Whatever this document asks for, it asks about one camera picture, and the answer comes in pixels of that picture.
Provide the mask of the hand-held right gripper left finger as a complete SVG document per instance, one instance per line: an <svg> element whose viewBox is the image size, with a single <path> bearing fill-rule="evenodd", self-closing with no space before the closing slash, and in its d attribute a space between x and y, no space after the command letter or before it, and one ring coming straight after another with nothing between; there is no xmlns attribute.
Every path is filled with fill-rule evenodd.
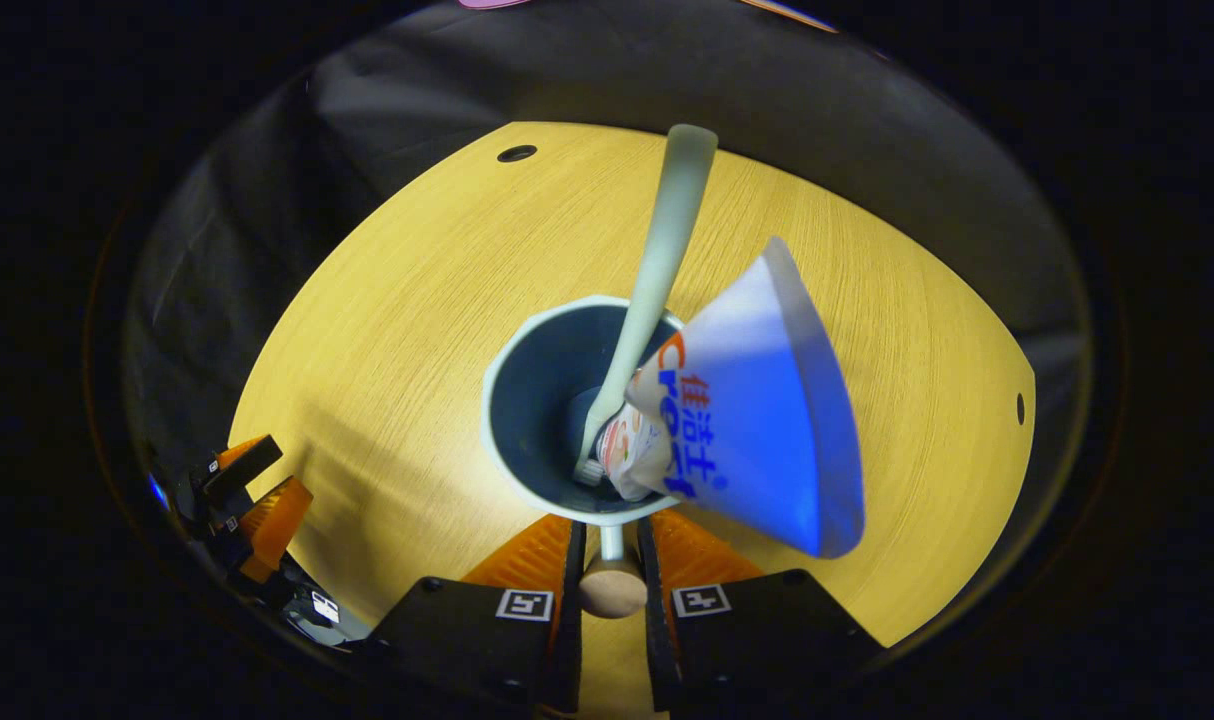
<svg viewBox="0 0 1214 720"><path fill-rule="evenodd" d="M365 667L429 716L574 714L588 527L538 518L459 580L424 577L365 641Z"/></svg>

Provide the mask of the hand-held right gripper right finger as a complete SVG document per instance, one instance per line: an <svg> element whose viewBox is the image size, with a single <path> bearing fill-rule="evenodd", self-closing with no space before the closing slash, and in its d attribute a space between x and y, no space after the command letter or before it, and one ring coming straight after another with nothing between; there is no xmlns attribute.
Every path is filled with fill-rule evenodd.
<svg viewBox="0 0 1214 720"><path fill-rule="evenodd" d="M653 705L822 714L883 653L807 569L767 573L674 510L639 521Z"/></svg>

